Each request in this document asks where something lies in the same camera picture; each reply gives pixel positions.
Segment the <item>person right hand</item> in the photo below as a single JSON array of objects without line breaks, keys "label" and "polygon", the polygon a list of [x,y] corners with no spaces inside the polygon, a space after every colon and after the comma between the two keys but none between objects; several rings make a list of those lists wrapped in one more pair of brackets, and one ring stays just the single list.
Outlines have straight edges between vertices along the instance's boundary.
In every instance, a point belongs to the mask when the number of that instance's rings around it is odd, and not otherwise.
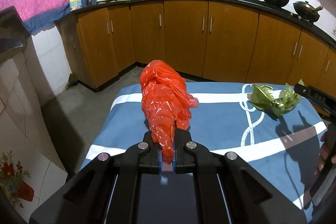
[{"label": "person right hand", "polygon": [[325,162],[328,156],[330,155],[330,149],[327,147],[327,144],[326,144],[326,141],[328,140],[328,135],[329,135],[329,132],[327,131],[321,137],[321,141],[323,142],[323,145],[319,151],[319,158],[318,158],[318,165],[317,165],[316,173],[322,171],[325,165]]}]

